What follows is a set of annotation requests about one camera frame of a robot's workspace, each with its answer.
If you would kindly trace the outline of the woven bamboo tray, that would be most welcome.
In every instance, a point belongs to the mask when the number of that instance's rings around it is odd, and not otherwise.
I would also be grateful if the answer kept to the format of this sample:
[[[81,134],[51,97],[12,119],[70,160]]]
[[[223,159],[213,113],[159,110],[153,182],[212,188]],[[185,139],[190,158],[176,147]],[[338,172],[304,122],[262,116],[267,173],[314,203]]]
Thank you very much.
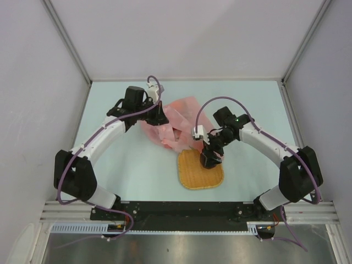
[[[221,164],[212,169],[204,168],[198,150],[183,150],[178,155],[178,177],[186,189],[211,189],[223,183],[224,171]]]

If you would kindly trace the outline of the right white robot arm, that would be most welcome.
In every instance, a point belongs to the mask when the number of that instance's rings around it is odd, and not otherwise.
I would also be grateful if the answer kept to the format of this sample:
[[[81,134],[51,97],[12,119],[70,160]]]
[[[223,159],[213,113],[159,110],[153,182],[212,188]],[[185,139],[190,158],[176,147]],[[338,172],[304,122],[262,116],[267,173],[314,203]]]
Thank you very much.
[[[257,149],[279,168],[278,185],[259,195],[254,203],[254,215],[261,221],[268,220],[277,207],[296,203],[315,192],[312,202],[319,202],[319,187],[323,184],[320,165],[315,151],[305,146],[282,143],[257,126],[249,114],[236,116],[228,107],[213,115],[219,129],[207,132],[196,124],[192,130],[194,140],[203,142],[200,163],[211,169],[221,164],[224,147],[233,141],[241,141]]]

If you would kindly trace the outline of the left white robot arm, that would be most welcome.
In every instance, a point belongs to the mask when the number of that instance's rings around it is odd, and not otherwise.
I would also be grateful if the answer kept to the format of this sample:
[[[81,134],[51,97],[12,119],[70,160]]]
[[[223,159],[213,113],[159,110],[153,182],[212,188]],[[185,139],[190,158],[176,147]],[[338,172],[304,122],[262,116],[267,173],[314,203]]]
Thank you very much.
[[[107,112],[102,125],[83,144],[70,151],[60,150],[55,156],[54,182],[57,199],[61,193],[75,200],[102,207],[102,213],[111,220],[122,212],[121,198],[99,186],[94,164],[106,149],[138,121],[152,126],[169,122],[162,108],[162,85],[148,86],[145,90],[129,86],[125,96]]]

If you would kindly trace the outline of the pink plastic bag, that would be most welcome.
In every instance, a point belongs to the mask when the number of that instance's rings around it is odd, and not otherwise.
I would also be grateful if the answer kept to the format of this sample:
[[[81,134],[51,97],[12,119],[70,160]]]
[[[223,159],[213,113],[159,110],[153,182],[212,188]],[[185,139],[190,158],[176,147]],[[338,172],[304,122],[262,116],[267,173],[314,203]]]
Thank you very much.
[[[178,99],[163,106],[168,124],[151,126],[145,121],[140,123],[143,132],[156,145],[171,149],[177,153],[184,150],[203,149],[201,141],[194,141],[191,130],[201,106],[194,96]]]

